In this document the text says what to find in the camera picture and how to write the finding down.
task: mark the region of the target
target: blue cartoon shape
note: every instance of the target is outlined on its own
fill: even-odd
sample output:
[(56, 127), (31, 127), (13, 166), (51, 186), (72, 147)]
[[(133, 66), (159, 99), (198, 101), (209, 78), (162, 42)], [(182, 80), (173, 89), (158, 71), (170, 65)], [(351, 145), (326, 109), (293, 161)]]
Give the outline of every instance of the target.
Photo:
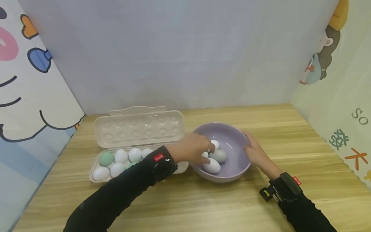
[(318, 59), (318, 54), (315, 53), (312, 56), (312, 59), (306, 68), (306, 75), (304, 76), (303, 80), (300, 81), (302, 84), (314, 84), (320, 80), (322, 74), (321, 64)]
[(52, 56), (48, 50), (40, 48), (31, 48), (27, 52), (27, 57), (32, 66), (39, 72), (47, 73), (52, 65)]

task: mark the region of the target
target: person's left hand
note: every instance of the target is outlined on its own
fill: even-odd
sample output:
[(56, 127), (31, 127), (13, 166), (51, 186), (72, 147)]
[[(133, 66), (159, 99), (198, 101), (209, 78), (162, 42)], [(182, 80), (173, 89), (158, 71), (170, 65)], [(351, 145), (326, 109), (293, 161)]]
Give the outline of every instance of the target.
[(196, 133), (188, 134), (178, 143), (166, 146), (176, 163), (187, 161), (193, 164), (210, 163), (210, 160), (201, 156), (205, 151), (215, 151), (215, 145), (206, 136)]

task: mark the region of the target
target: wrist strap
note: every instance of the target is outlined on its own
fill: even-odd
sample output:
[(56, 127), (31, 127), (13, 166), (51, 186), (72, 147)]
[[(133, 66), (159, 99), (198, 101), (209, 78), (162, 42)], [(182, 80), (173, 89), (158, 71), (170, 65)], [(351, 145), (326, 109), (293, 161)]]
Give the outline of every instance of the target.
[(158, 148), (144, 159), (155, 174), (157, 181), (166, 179), (178, 169), (178, 165), (165, 146)]
[(303, 190), (296, 183), (296, 181), (288, 174), (282, 173), (281, 176), (275, 180), (269, 181), (270, 186), (260, 190), (260, 195), (266, 200), (275, 198), (276, 201), (294, 201), (297, 196), (303, 193)]

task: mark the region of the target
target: black wristband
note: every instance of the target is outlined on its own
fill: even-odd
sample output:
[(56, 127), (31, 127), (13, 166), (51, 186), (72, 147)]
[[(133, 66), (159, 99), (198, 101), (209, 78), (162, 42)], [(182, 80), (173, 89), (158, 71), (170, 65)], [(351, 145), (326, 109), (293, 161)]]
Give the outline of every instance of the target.
[(296, 200), (297, 196), (303, 192), (295, 180), (286, 172), (282, 173), (279, 178), (270, 180), (269, 183), (281, 200)]
[(166, 179), (178, 169), (178, 165), (165, 146), (158, 148), (144, 159), (155, 174), (157, 181)]

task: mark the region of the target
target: orange cartoon shape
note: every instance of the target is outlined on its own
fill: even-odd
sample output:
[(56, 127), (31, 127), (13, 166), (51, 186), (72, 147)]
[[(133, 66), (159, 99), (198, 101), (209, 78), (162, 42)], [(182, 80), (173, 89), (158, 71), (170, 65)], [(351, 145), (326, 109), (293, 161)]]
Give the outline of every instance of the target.
[(371, 181), (371, 170), (367, 172), (367, 175), (364, 177), (365, 180), (370, 180)]
[(30, 20), (30, 18), (28, 18), (27, 15), (21, 14), (21, 22), (23, 24), (22, 35), (26, 39), (32, 39), (32, 38), (34, 38), (35, 36), (38, 35), (38, 32), (36, 31), (35, 27), (33, 26), (32, 22)]
[(359, 160), (358, 160), (358, 158), (361, 158), (365, 163), (368, 164), (368, 161), (365, 158), (365, 156), (367, 156), (367, 153), (366, 152), (359, 153), (356, 149), (354, 149), (354, 148), (351, 148), (351, 149), (352, 149), (352, 151), (354, 151), (355, 155), (346, 156), (345, 159), (346, 160), (355, 159), (355, 169), (357, 171), (359, 171)]

